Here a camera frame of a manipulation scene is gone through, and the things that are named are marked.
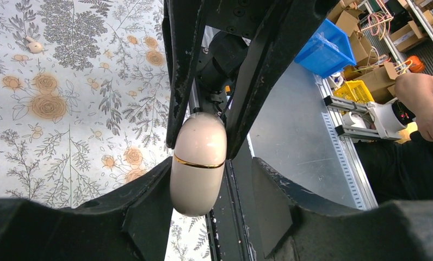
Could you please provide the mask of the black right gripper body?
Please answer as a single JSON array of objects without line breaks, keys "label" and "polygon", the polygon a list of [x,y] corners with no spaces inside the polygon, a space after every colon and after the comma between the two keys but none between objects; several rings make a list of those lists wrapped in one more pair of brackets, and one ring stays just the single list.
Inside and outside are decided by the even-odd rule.
[{"label": "black right gripper body", "polygon": [[263,15],[256,17],[254,33],[243,31],[238,34],[235,27],[230,26],[217,32],[212,38],[209,52],[199,56],[197,82],[193,87],[193,112],[228,114],[239,69],[272,3]]}]

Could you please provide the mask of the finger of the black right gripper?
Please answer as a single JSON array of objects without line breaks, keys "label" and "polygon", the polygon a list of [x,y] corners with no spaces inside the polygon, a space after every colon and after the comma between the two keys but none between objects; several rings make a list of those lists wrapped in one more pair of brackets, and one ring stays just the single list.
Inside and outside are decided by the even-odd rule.
[{"label": "finger of the black right gripper", "polygon": [[227,114],[227,158],[238,154],[271,89],[337,1],[273,1],[243,61]]},{"label": "finger of the black right gripper", "polygon": [[164,2],[162,32],[171,96],[166,145],[174,148],[187,111],[211,1]]}]

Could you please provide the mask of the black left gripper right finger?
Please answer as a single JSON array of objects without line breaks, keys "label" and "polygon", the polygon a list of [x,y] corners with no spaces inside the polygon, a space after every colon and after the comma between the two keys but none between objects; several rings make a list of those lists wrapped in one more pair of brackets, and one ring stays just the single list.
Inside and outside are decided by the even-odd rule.
[{"label": "black left gripper right finger", "polygon": [[252,160],[256,215],[268,260],[433,260],[433,201],[358,210]]}]

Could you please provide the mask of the person hand in background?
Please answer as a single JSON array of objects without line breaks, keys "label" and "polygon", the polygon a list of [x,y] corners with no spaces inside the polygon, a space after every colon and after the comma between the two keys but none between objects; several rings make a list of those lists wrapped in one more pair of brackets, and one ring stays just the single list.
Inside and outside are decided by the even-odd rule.
[{"label": "person hand in background", "polygon": [[429,100],[427,105],[422,105],[415,112],[416,124],[421,136],[433,142],[433,100]]}]

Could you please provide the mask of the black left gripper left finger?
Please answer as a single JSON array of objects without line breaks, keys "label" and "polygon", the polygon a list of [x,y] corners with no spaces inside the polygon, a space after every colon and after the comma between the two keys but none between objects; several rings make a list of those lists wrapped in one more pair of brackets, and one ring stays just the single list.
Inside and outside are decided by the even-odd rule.
[{"label": "black left gripper left finger", "polygon": [[0,260],[163,260],[171,163],[77,208],[0,198]]}]

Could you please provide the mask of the beige earbud charging case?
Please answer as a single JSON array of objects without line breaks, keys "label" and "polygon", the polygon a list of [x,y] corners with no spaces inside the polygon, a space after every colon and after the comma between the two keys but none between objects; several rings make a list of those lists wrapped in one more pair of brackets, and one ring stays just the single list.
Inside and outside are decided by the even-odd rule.
[{"label": "beige earbud charging case", "polygon": [[198,112],[184,122],[173,151],[170,196],[177,212],[206,215],[218,198],[227,153],[223,122]]}]

